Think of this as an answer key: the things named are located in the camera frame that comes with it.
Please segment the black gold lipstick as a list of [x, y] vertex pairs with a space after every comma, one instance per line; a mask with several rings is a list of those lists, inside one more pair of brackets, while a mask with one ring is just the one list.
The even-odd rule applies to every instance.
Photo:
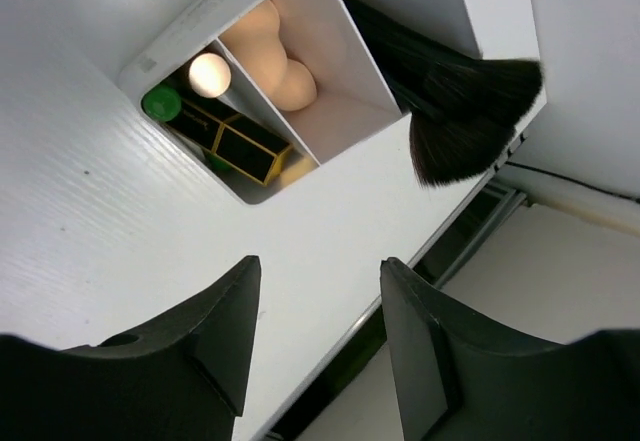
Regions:
[[214, 99], [184, 96], [180, 113], [165, 125], [262, 186], [293, 151], [285, 138]]

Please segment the green tube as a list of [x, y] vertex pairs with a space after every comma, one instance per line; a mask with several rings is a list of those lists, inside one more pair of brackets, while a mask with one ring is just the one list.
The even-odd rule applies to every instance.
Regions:
[[216, 157], [215, 155], [211, 154], [211, 153], [204, 153], [204, 158], [205, 161], [207, 163], [207, 165], [213, 170], [213, 171], [219, 171], [219, 172], [227, 172], [227, 171], [231, 171], [232, 167], [226, 163], [224, 160], [219, 159], [218, 157]]
[[141, 107], [151, 119], [166, 123], [180, 114], [182, 98], [172, 87], [158, 85], [145, 94]]

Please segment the black powder brush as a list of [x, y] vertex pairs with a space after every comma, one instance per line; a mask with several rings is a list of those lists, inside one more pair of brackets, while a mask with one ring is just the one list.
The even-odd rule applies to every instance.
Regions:
[[439, 187], [478, 176], [493, 166], [515, 135], [479, 114], [455, 114], [416, 95], [390, 74], [396, 101], [410, 113], [409, 151], [417, 181]]

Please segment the rose gold lipstick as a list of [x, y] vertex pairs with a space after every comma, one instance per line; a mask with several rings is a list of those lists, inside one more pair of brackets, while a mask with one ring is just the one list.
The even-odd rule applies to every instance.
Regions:
[[197, 95], [220, 101], [244, 115], [257, 119], [256, 91], [234, 64], [214, 52], [201, 52], [184, 66], [186, 80]]

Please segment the beige makeup sponge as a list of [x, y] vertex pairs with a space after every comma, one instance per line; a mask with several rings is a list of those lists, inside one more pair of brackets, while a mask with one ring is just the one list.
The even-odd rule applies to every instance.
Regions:
[[310, 70], [288, 57], [280, 25], [275, 4], [264, 0], [219, 39], [276, 108], [295, 112], [317, 99], [317, 86]]

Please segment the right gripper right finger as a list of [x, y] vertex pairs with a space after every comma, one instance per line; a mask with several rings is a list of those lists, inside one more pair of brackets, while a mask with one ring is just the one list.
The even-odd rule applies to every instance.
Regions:
[[569, 344], [525, 334], [436, 289], [396, 258], [381, 300], [407, 440], [635, 440], [639, 333]]

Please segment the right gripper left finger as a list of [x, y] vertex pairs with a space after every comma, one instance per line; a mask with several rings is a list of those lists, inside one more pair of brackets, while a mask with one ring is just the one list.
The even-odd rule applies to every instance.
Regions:
[[97, 346], [1, 337], [4, 440], [228, 440], [243, 414], [261, 265]]

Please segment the white three-compartment organizer box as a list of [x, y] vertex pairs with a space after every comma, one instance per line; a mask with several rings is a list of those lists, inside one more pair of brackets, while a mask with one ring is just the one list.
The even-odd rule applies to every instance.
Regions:
[[[141, 101], [158, 85], [172, 87], [181, 98], [203, 98], [191, 90], [184, 73], [185, 64], [195, 55], [214, 52], [234, 64], [255, 89], [261, 112], [257, 119], [245, 116], [293, 146], [281, 173], [266, 186], [233, 168], [213, 171], [225, 188], [248, 205], [266, 201], [402, 117], [342, 0], [271, 0], [280, 15], [280, 39], [288, 57], [303, 63], [317, 86], [317, 99], [306, 108], [295, 112], [276, 108], [219, 39], [262, 1], [194, 0], [118, 77], [119, 88], [151, 119]], [[165, 123], [157, 123], [205, 160], [206, 151]]]

